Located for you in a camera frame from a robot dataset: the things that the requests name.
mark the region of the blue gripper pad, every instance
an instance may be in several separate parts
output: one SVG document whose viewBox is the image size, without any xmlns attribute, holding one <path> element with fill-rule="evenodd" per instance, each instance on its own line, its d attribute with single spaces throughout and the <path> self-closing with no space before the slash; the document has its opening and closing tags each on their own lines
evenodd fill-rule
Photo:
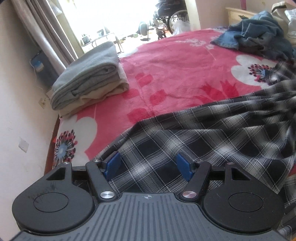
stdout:
<svg viewBox="0 0 296 241">
<path fill-rule="evenodd" d="M 189 182 L 194 174 L 190 163 L 181 154 L 178 154 L 176 156 L 176 160 L 177 160 L 177 167 L 181 172 L 183 178 L 187 182 Z"/>
<path fill-rule="evenodd" d="M 118 168 L 121 164 L 121 156 L 120 153 L 117 152 L 110 161 L 108 161 L 106 165 L 106 169 L 103 172 L 103 175 L 105 176 L 107 181 L 110 181 L 112 178 L 114 178 Z"/>
</svg>

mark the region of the bicycle wheel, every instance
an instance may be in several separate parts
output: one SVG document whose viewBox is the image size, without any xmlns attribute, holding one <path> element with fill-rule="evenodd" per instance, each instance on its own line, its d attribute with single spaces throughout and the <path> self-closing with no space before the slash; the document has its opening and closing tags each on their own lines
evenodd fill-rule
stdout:
<svg viewBox="0 0 296 241">
<path fill-rule="evenodd" d="M 168 17 L 167 27 L 171 34 L 174 32 L 173 24 L 179 19 L 183 22 L 189 22 L 187 10 L 179 10 Z"/>
</svg>

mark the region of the plaid shirt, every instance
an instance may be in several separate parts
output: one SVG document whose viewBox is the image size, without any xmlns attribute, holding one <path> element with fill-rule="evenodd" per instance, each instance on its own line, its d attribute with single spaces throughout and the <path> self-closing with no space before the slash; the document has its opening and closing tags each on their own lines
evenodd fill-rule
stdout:
<svg viewBox="0 0 296 241">
<path fill-rule="evenodd" d="M 286 214 L 279 232 L 291 239 L 296 175 L 288 174 L 295 160 L 296 82 L 285 72 L 295 69 L 280 63 L 268 73 L 276 84 L 267 89 L 142 120 L 95 158 L 120 152 L 123 164 L 110 181 L 118 194 L 181 192 L 187 182 L 176 166 L 179 152 L 214 166 L 234 162 L 281 195 Z M 211 181 L 209 189 L 221 184 Z"/>
</svg>

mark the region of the electrical outlet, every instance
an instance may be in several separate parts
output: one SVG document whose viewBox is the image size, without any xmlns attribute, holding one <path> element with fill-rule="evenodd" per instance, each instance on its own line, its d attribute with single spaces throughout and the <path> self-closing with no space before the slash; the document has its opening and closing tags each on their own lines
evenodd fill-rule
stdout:
<svg viewBox="0 0 296 241">
<path fill-rule="evenodd" d="M 44 109 L 46 106 L 46 98 L 40 98 L 38 103 Z"/>
<path fill-rule="evenodd" d="M 29 143 L 20 137 L 19 148 L 27 153 L 29 148 Z"/>
</svg>

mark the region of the pink floral blanket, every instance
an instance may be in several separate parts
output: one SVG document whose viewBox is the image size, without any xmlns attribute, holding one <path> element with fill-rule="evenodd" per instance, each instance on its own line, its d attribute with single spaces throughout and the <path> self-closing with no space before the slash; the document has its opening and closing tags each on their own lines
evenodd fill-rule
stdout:
<svg viewBox="0 0 296 241">
<path fill-rule="evenodd" d="M 275 62 L 210 44 L 220 29 L 176 35 L 138 47 L 120 62 L 130 90 L 62 120 L 54 166 L 84 165 L 137 121 L 267 87 Z"/>
</svg>

